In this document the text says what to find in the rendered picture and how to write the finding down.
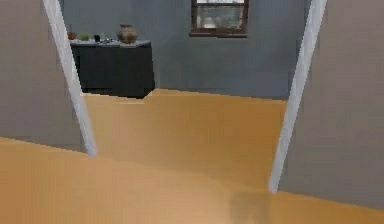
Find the black kitchen counter cabinet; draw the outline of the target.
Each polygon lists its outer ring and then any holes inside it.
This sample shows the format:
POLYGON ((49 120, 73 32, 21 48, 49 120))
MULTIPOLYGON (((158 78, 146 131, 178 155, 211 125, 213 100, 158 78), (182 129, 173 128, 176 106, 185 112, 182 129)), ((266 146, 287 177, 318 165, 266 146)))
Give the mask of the black kitchen counter cabinet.
POLYGON ((155 89, 150 41, 71 43, 83 93, 143 99, 155 89))

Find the brown framed window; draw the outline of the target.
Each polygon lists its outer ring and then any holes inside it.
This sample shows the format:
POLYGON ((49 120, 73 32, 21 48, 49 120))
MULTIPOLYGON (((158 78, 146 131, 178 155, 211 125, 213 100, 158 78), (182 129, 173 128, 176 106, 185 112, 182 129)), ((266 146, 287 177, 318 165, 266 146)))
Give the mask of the brown framed window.
POLYGON ((246 38, 250 0, 190 0, 191 37, 246 38))

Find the brown clay jar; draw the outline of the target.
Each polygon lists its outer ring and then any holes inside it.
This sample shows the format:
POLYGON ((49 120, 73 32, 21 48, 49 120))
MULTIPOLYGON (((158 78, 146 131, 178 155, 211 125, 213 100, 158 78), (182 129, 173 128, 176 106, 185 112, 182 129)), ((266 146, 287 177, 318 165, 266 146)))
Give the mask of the brown clay jar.
POLYGON ((124 44, 135 43, 138 38, 137 31, 131 24, 121 24, 118 40, 124 44))

